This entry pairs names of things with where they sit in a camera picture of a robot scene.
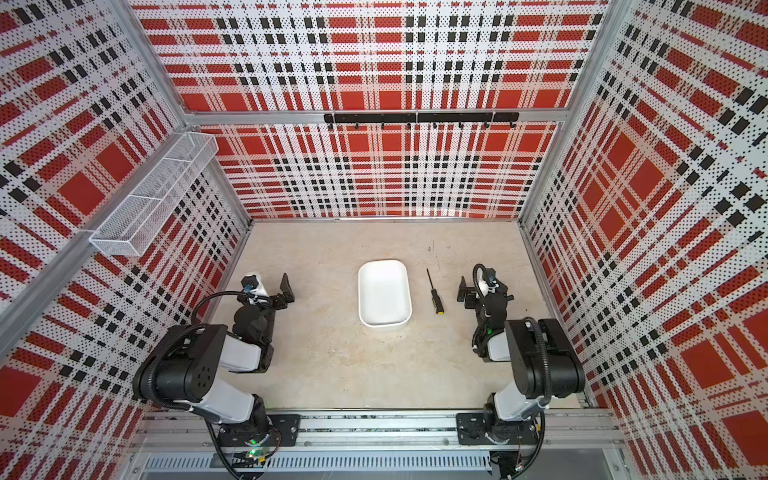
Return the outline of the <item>black yellow screwdriver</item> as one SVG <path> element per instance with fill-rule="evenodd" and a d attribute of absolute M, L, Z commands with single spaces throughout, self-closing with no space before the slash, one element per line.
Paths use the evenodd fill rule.
<path fill-rule="evenodd" d="M 443 315 L 445 313 L 445 310 L 444 310 L 444 306 L 443 306 L 442 300 L 441 300 L 441 298 L 440 298 L 440 296 L 439 296 L 439 294 L 437 292 L 437 289 L 434 286 L 434 283 L 433 283 L 431 274 L 429 272 L 429 269 L 426 269 L 426 272 L 427 272 L 428 280 L 429 280 L 429 283 L 430 283 L 430 293 L 431 293 L 431 299 L 432 299 L 432 303 L 433 303 L 433 307 L 434 307 L 435 313 L 437 315 Z"/>

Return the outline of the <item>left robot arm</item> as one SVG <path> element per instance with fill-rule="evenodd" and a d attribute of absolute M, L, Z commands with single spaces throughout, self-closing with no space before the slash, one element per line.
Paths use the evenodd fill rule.
<path fill-rule="evenodd" d="M 169 328 L 137 370 L 134 394 L 218 426 L 214 439 L 221 447 L 291 447 L 296 444 L 299 415 L 269 414 L 262 397 L 218 375 L 221 369 L 233 374 L 268 371 L 274 356 L 276 314 L 295 301 L 289 277 L 284 274 L 279 292 L 270 295 L 258 273 L 247 275 L 239 290 L 216 292 L 200 300 L 192 318 L 212 300 L 225 296 L 240 304 L 234 324 Z"/>

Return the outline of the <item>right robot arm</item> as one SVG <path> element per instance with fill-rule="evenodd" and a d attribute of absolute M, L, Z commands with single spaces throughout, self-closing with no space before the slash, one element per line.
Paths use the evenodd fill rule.
<path fill-rule="evenodd" d="M 551 402 L 581 393 L 582 363 L 556 319 L 510 319 L 514 299 L 496 271 L 483 264 L 462 279 L 457 301 L 475 313 L 471 349 L 486 363 L 507 363 L 513 380 L 489 395 L 479 413 L 456 416 L 462 445 L 533 445 L 543 436 L 543 416 Z"/>

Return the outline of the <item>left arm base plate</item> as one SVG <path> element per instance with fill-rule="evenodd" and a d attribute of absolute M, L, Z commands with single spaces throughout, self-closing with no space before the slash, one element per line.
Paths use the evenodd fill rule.
<path fill-rule="evenodd" d="M 301 417 L 297 414 L 272 414 L 261 424 L 250 420 L 223 424 L 218 433 L 222 447 L 292 447 L 296 444 Z"/>

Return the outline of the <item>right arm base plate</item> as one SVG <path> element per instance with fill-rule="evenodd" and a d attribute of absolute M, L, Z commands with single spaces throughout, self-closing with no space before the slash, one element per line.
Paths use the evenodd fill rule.
<path fill-rule="evenodd" d="M 488 413 L 459 413 L 456 428 L 459 443 L 465 446 L 533 446 L 539 440 L 538 428 L 532 420 L 503 421 Z"/>

